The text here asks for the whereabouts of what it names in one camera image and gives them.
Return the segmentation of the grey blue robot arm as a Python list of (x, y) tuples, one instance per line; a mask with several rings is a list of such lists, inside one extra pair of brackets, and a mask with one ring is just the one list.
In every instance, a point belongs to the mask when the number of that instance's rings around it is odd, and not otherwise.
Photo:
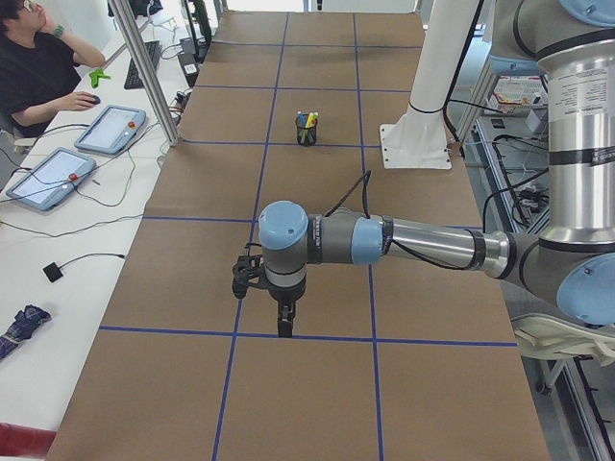
[(547, 74), (549, 225), (539, 235), (487, 233), (273, 203), (260, 214), (258, 237), (280, 336), (292, 333), (310, 264), (373, 264), (385, 255), (483, 271), (586, 324), (613, 322), (614, 5), (500, 1), (492, 55), (534, 61)]

